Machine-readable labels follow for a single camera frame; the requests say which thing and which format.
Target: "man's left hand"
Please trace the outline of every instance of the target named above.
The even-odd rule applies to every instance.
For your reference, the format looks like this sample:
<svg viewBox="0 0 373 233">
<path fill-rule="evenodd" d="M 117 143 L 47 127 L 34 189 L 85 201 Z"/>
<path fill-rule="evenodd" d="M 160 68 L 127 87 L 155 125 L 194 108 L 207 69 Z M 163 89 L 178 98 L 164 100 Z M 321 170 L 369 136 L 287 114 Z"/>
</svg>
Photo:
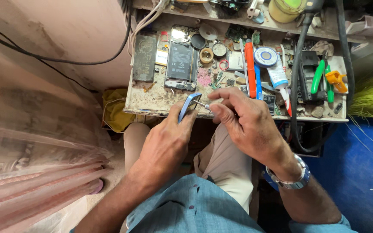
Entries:
<svg viewBox="0 0 373 233">
<path fill-rule="evenodd" d="M 167 182 L 187 155 L 198 111 L 189 110 L 178 124 L 183 104 L 183 101 L 174 104 L 168 118 L 151 129 L 143 144 L 141 156 L 130 170 L 131 173 L 143 176 L 150 187 L 160 188 Z"/>
</svg>

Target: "wristwatch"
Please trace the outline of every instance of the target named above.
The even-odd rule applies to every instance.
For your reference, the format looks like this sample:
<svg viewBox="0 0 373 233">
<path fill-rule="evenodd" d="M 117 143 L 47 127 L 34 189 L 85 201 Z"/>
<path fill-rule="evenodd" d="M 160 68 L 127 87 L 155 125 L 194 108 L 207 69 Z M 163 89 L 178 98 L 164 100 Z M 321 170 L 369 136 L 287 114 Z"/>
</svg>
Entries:
<svg viewBox="0 0 373 233">
<path fill-rule="evenodd" d="M 273 171 L 270 170 L 270 168 L 266 167 L 267 174 L 278 186 L 287 189 L 301 189 L 304 186 L 308 185 L 310 178 L 310 170 L 308 165 L 296 154 L 294 154 L 294 158 L 297 159 L 297 161 L 299 162 L 299 166 L 302 169 L 302 175 L 300 176 L 300 179 L 296 182 L 282 181 L 274 174 Z"/>
</svg>

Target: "green pliers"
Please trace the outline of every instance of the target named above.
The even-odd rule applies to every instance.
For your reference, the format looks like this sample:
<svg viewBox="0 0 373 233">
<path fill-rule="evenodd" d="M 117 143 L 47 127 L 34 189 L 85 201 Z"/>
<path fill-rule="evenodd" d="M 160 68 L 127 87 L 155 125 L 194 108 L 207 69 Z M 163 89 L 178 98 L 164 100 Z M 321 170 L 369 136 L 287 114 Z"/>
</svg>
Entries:
<svg viewBox="0 0 373 233">
<path fill-rule="evenodd" d="M 320 79 L 323 76 L 323 79 L 324 79 L 324 81 L 326 83 L 326 87 L 327 87 L 327 101 L 329 103 L 333 103 L 334 96 L 335 96 L 335 93 L 333 92 L 333 85 L 330 85 L 330 83 L 327 81 L 326 77 L 324 76 L 327 73 L 329 73 L 330 71 L 331 71 L 330 70 L 330 65 L 327 63 L 327 51 L 325 51 L 324 55 L 323 55 L 323 59 L 320 60 L 319 66 L 315 71 L 315 75 L 313 77 L 313 82 L 312 82 L 311 93 L 316 94 L 318 92 Z"/>
</svg>

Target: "brown tape roll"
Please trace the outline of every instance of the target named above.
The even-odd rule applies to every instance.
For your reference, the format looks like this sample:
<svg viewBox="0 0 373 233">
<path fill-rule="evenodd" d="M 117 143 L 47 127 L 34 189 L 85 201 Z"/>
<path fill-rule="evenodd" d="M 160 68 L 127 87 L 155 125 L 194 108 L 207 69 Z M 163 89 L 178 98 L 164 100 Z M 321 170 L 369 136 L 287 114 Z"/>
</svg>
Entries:
<svg viewBox="0 0 373 233">
<path fill-rule="evenodd" d="M 214 53 L 210 48 L 204 48 L 199 53 L 199 58 L 202 63 L 207 64 L 212 62 L 212 60 L 214 59 Z"/>
</svg>

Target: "man's right hand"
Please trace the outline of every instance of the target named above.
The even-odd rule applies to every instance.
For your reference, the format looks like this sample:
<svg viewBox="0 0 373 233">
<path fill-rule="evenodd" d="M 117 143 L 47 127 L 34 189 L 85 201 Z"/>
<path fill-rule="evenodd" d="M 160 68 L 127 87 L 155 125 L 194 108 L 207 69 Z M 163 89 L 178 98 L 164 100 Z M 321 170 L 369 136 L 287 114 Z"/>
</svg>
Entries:
<svg viewBox="0 0 373 233">
<path fill-rule="evenodd" d="M 250 99 L 236 87 L 217 89 L 208 98 L 224 99 L 210 105 L 215 114 L 213 121 L 225 125 L 232 141 L 242 152 L 269 167 L 282 180 L 300 178 L 298 162 L 277 130 L 264 101 Z"/>
</svg>

